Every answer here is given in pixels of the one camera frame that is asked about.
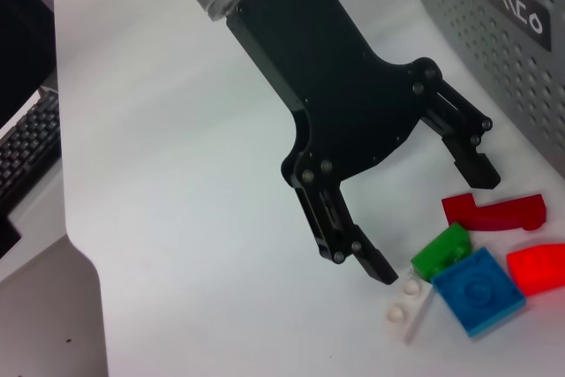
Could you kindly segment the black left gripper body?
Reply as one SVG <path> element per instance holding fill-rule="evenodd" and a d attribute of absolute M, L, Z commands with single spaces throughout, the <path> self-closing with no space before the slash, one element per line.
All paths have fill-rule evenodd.
<path fill-rule="evenodd" d="M 282 174 L 298 190 L 339 185 L 383 161 L 441 76 L 426 57 L 377 57 L 339 0 L 242 0 L 227 25 L 295 120 Z"/>

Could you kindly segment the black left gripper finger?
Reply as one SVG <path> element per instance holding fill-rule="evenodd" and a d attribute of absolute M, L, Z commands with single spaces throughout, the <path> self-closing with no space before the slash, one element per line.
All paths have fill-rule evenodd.
<path fill-rule="evenodd" d="M 398 274 L 356 225 L 341 193 L 341 183 L 305 169 L 290 177 L 322 258 L 340 265 L 350 256 L 372 279 L 390 285 Z"/>
<path fill-rule="evenodd" d="M 492 119 L 437 77 L 414 82 L 413 93 L 422 105 L 421 120 L 441 136 L 469 187 L 493 190 L 501 177 L 488 157 L 477 151 L 482 136 L 493 127 Z"/>

